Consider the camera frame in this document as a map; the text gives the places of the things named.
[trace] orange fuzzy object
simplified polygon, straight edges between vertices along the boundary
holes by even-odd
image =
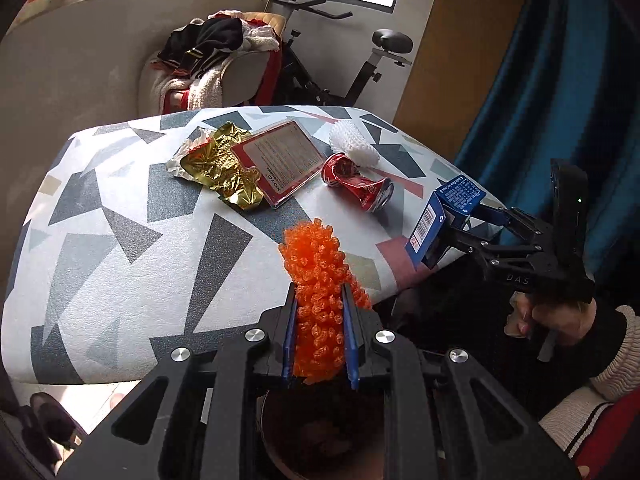
[[[319,218],[301,222],[284,231],[285,243],[279,247],[298,300],[293,374],[307,383],[331,379],[344,365],[340,286],[349,283],[356,305],[371,308],[333,232]]]

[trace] blue curtain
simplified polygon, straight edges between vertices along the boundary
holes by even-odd
[[[456,165],[549,219],[553,157],[589,175],[587,266],[606,280],[640,237],[640,44],[611,0],[526,0]]]

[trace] metal bolt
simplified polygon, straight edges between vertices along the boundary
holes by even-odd
[[[380,330],[376,332],[376,340],[382,344],[391,343],[395,338],[396,334],[391,332],[391,330]]]
[[[177,363],[180,363],[182,361],[186,361],[190,355],[191,352],[189,352],[189,349],[180,347],[171,352],[171,359],[173,359]]]
[[[469,354],[466,353],[462,348],[454,348],[451,352],[449,352],[449,359],[451,359],[455,363],[463,363],[467,359],[469,359]]]
[[[251,330],[247,330],[244,334],[244,338],[251,342],[257,343],[258,341],[262,341],[264,339],[264,330],[260,330],[259,328],[252,328]]]

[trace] white brush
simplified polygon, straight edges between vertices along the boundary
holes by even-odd
[[[329,132],[329,146],[335,153],[344,153],[361,168],[372,168],[380,159],[380,154],[351,121],[338,121],[334,124]]]

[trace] pink triangle pattern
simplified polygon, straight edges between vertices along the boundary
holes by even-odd
[[[413,182],[412,180],[408,180],[407,178],[404,178],[402,176],[394,175],[393,173],[376,170],[375,168],[370,168],[370,170],[379,174],[380,176],[389,177],[393,182],[404,187],[409,193],[413,193],[418,198],[424,198],[424,186],[422,184],[418,184],[417,182]]]
[[[307,114],[310,115],[312,117],[315,117],[316,119],[321,119],[323,120],[325,123],[331,123],[331,124],[335,124],[338,121],[340,121],[340,119],[334,119],[333,117],[327,117],[324,115],[319,115],[319,114],[313,114],[311,112],[303,112],[302,110],[300,110],[303,114]]]
[[[376,244],[383,258],[391,267],[398,292],[416,285],[438,270],[438,266],[429,269],[424,263],[420,263],[418,268],[414,269],[414,264],[404,248],[406,243],[407,239],[404,236],[399,236]]]

